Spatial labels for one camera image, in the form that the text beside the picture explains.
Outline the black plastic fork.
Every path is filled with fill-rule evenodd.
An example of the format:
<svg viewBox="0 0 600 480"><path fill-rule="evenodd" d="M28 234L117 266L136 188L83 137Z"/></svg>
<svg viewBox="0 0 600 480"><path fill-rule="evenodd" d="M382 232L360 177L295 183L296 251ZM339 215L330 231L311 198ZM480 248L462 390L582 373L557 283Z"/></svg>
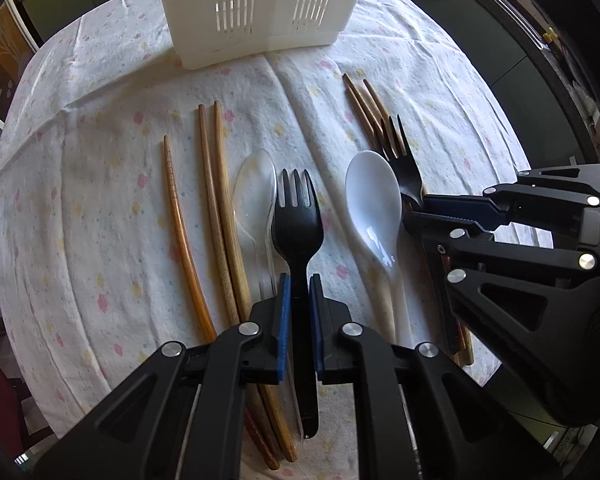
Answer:
<svg viewBox="0 0 600 480"><path fill-rule="evenodd" d="M324 242L320 207L311 176L306 170L284 170L277 192L272 242L285 260L290 275L291 369L298 404L301 434L318 431L313 310L308 285L308 265Z"/></svg>
<svg viewBox="0 0 600 480"><path fill-rule="evenodd" d="M401 194L413 209L422 209L422 177L406 140L402 122L396 128L391 117L381 121L381 153L396 175Z"/></svg>

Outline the white plastic spoon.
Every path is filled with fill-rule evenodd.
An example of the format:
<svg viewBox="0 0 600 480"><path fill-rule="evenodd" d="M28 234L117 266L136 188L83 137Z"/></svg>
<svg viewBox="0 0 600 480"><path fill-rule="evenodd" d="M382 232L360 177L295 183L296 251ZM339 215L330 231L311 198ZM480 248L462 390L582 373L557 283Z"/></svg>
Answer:
<svg viewBox="0 0 600 480"><path fill-rule="evenodd" d="M384 269L391 297L396 343L413 348L399 263L402 198L389 163L378 153L362 151L350 161L344 180L347 210L358 238Z"/></svg>

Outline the reddish wooden chopstick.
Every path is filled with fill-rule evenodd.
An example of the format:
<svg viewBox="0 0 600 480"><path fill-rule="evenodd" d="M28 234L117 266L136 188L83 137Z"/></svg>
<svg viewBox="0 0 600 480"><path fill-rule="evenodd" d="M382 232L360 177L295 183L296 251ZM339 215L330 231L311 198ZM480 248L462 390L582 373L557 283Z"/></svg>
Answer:
<svg viewBox="0 0 600 480"><path fill-rule="evenodd" d="M204 300L204 294L202 293L198 280L192 252L189 248L180 199L178 198L178 188L176 187L170 142L167 136L163 137L162 151L164 166L166 167L166 185L168 186L170 211L174 224L176 246L178 246L178 253L181 258L190 302L192 303L196 319L200 324L204 342L208 344L209 342L215 341L218 333L214 328L206 300ZM277 470L279 468L279 460L276 437L268 423L268 413L261 402L260 394L258 393L258 390L253 388L248 389L246 393L244 426L251 441L260 452L265 465L272 470Z"/></svg>

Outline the clear plastic spoon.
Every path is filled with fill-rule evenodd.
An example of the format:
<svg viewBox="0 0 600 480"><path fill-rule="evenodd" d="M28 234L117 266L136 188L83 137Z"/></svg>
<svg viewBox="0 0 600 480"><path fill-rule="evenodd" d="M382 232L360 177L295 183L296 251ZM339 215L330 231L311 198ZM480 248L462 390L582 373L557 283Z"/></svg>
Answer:
<svg viewBox="0 0 600 480"><path fill-rule="evenodd" d="M252 152L242 163L234 185L232 204L242 262L249 285L251 303L265 301L276 315L279 277L275 274L272 256L271 226L277 196L277 177L273 159L265 150ZM288 370L277 390L280 405L289 425L288 415L294 414L292 377Z"/></svg>

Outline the white floral tablecloth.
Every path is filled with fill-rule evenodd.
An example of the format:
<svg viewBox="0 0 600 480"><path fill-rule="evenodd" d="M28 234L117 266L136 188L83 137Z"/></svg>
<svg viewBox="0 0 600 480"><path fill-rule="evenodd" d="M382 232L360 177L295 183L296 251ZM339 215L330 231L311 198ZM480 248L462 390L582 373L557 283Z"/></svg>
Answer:
<svg viewBox="0 0 600 480"><path fill-rule="evenodd" d="M253 299L279 256L268 181L239 182L258 151L307 172L324 243L310 268L325 292L386 338L441 342L419 250L402 240L410 324L351 226L344 180L370 146L346 83L371 84L403 122L425 188L471 194L530 165L500 103L454 40L411 0L358 0L324 48L272 51L186 70L160 0L110 0L47 40L13 82L0 140L0 307L23 378L63 436L159 344L201 344L166 189L217 330L230 324L212 214L227 200ZM251 212L256 220L242 216Z"/></svg>

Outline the white plastic utensil basket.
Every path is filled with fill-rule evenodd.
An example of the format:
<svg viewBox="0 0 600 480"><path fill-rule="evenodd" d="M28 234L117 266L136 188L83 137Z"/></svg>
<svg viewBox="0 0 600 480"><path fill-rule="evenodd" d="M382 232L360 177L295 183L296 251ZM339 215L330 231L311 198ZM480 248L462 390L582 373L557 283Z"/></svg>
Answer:
<svg viewBox="0 0 600 480"><path fill-rule="evenodd" d="M358 0L161 0L188 70L268 51L333 44Z"/></svg>

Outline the green lower cabinets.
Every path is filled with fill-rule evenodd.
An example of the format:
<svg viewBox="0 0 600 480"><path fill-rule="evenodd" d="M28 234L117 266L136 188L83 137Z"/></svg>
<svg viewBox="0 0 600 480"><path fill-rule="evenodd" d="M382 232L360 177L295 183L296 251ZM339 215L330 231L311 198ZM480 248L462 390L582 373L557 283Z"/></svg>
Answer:
<svg viewBox="0 0 600 480"><path fill-rule="evenodd" d="M15 0L36 42L109 0ZM452 37L495 94L535 167L600 162L584 83L518 0L412 0Z"/></svg>

